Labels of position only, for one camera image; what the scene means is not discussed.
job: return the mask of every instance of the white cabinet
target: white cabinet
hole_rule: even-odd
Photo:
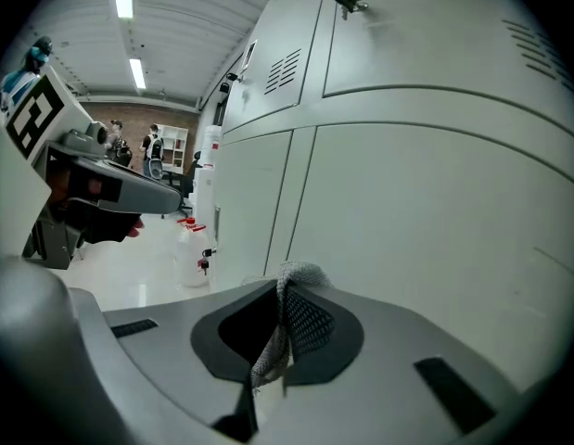
[[[183,173],[188,130],[162,123],[158,123],[157,126],[158,137],[163,141],[163,170]]]
[[[574,133],[574,85],[518,0],[364,0],[338,10],[325,95],[429,87],[502,99]]]
[[[574,184],[459,133],[320,127],[289,259],[423,314],[523,388],[574,323]]]
[[[249,38],[223,121],[229,132],[300,101],[322,0],[270,0]]]
[[[214,291],[264,274],[291,134],[266,135],[219,150]]]

